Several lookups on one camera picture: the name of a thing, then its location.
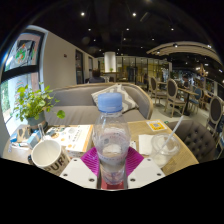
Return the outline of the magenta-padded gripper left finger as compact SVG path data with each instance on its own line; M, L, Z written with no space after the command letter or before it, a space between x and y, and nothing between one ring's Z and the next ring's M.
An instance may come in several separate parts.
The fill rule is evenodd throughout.
M61 178L84 188L96 189L100 173L100 162L95 148L80 158L73 158L64 169Z

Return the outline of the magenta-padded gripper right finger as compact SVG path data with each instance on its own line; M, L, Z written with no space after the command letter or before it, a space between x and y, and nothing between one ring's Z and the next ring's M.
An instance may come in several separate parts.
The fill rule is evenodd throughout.
M125 189L143 187L163 178L165 174L151 158L144 158L130 147L125 162Z

